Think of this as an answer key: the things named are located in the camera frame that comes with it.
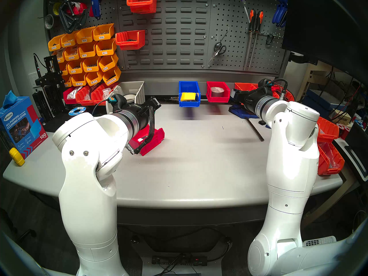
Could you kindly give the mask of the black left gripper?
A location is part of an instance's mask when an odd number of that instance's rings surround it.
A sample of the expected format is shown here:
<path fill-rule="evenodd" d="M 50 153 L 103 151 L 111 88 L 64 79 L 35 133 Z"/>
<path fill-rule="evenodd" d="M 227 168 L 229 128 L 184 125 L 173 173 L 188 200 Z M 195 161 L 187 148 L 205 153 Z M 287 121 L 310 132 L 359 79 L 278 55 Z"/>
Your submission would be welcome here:
<path fill-rule="evenodd" d="M 151 96 L 142 105 L 141 116 L 147 116 L 148 120 L 154 120 L 155 111 L 161 107 L 160 102 L 156 97 Z"/>

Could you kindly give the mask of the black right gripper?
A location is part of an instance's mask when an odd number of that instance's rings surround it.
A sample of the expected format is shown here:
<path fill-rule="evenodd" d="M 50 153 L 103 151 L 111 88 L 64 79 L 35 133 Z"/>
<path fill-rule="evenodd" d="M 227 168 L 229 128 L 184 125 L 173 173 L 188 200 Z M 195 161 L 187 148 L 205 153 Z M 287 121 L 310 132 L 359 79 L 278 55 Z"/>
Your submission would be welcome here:
<path fill-rule="evenodd" d="M 233 90 L 233 100 L 237 104 L 243 104 L 244 107 L 253 113 L 256 113 L 258 102 L 265 96 L 265 88 L 260 87 L 251 91 Z"/>

